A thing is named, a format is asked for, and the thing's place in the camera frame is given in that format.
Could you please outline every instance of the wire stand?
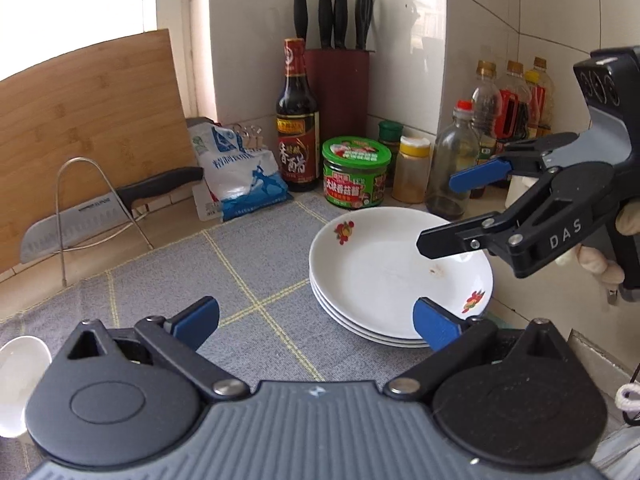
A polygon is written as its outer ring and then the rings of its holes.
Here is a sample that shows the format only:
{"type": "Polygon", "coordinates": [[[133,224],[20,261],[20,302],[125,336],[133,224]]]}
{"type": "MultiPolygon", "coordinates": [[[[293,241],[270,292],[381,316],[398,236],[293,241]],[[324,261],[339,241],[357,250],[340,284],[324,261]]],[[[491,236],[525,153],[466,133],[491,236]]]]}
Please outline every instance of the wire stand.
{"type": "Polygon", "coordinates": [[[115,238],[117,235],[119,235],[122,232],[126,231],[126,229],[128,229],[132,225],[136,226],[136,229],[138,229],[138,232],[140,233],[140,236],[142,236],[145,239],[146,246],[150,250],[152,250],[154,248],[153,245],[151,244],[149,239],[142,232],[142,229],[138,225],[138,222],[140,220],[142,220],[145,216],[146,216],[146,213],[143,214],[143,215],[140,215],[137,219],[133,218],[133,215],[131,214],[131,211],[129,211],[125,207],[125,205],[122,203],[122,200],[120,199],[119,195],[116,193],[115,188],[111,185],[111,182],[109,181],[107,176],[104,174],[104,171],[98,165],[97,162],[95,162],[94,160],[91,160],[90,158],[86,158],[85,156],[75,156],[74,158],[70,158],[68,161],[66,161],[60,167],[60,169],[58,170],[58,175],[56,176],[56,221],[57,221],[57,224],[58,224],[58,246],[60,247],[59,253],[60,253],[60,267],[61,267],[61,270],[62,270],[62,286],[66,287],[66,267],[65,267],[65,253],[66,252],[79,251],[81,249],[88,249],[89,247],[95,247],[96,245],[100,245],[102,243],[105,243],[106,241],[111,240],[112,238],[115,238]],[[98,169],[98,171],[100,171],[100,174],[102,175],[102,178],[107,183],[107,186],[109,186],[109,189],[111,190],[111,192],[115,195],[116,200],[118,201],[118,204],[120,205],[120,207],[124,211],[124,214],[127,216],[127,219],[129,219],[129,223],[126,226],[124,226],[122,229],[120,229],[119,231],[117,231],[114,234],[106,237],[103,240],[99,240],[97,242],[93,242],[91,244],[87,244],[87,245],[83,245],[83,246],[77,246],[77,247],[72,247],[72,248],[65,249],[64,240],[62,239],[62,218],[60,218],[60,177],[62,176],[62,174],[64,173],[66,168],[68,168],[71,164],[73,164],[75,162],[88,162],[89,164],[92,164],[93,166],[95,166],[98,169]]]}

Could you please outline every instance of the white and blue plastic bag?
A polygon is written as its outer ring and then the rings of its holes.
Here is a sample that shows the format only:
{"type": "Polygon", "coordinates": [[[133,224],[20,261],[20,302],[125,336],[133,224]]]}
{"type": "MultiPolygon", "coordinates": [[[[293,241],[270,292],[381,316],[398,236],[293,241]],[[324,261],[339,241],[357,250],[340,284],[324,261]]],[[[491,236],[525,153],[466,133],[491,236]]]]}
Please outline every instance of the white and blue plastic bag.
{"type": "Polygon", "coordinates": [[[230,220],[291,198],[267,148],[248,150],[233,130],[210,123],[189,128],[191,144],[210,192],[230,220]]]}

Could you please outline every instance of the white cord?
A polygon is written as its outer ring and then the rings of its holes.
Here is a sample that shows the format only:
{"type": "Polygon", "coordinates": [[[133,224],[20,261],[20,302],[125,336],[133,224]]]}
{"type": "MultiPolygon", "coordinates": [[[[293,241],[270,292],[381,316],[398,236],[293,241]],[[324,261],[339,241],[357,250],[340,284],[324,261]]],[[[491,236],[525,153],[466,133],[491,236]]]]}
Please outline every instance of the white cord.
{"type": "Polygon", "coordinates": [[[636,394],[640,396],[640,384],[623,384],[616,392],[616,406],[623,412],[640,412],[640,400],[627,399],[626,395],[636,394]]]}

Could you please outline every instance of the green jar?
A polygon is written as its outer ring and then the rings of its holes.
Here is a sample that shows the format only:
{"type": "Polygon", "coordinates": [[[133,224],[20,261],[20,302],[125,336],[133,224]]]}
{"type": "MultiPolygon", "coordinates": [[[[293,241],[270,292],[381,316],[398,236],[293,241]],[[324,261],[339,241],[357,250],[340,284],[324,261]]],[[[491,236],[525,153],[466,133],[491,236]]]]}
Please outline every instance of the green jar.
{"type": "Polygon", "coordinates": [[[378,123],[378,142],[384,144],[391,152],[391,162],[386,168],[386,186],[393,187],[394,177],[396,175],[396,158],[400,149],[400,137],[402,137],[402,129],[404,126],[395,121],[380,121],[378,123]]]}
{"type": "Polygon", "coordinates": [[[324,196],[347,209],[382,202],[391,151],[363,137],[335,137],[322,145],[324,196]]]}

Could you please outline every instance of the finger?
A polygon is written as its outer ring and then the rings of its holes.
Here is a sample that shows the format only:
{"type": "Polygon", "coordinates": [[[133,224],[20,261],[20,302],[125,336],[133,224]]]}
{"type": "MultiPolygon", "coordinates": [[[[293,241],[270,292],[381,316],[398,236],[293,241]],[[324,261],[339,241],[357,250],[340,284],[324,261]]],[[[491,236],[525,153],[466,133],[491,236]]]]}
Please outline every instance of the finger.
{"type": "Polygon", "coordinates": [[[623,236],[640,233],[640,200],[631,200],[616,218],[616,229],[623,236]]]}
{"type": "Polygon", "coordinates": [[[556,258],[556,264],[558,264],[561,267],[564,267],[569,263],[571,263],[572,261],[574,261],[577,257],[577,253],[580,250],[580,247],[581,245],[577,244],[571,249],[569,249],[567,252],[565,252],[564,254],[560,254],[560,256],[556,258]]]}
{"type": "Polygon", "coordinates": [[[619,285],[625,281],[625,271],[616,262],[609,261],[607,269],[598,279],[605,285],[619,285]]]}
{"type": "Polygon", "coordinates": [[[602,274],[609,263],[599,250],[593,247],[581,247],[577,254],[578,263],[591,274],[602,274]]]}

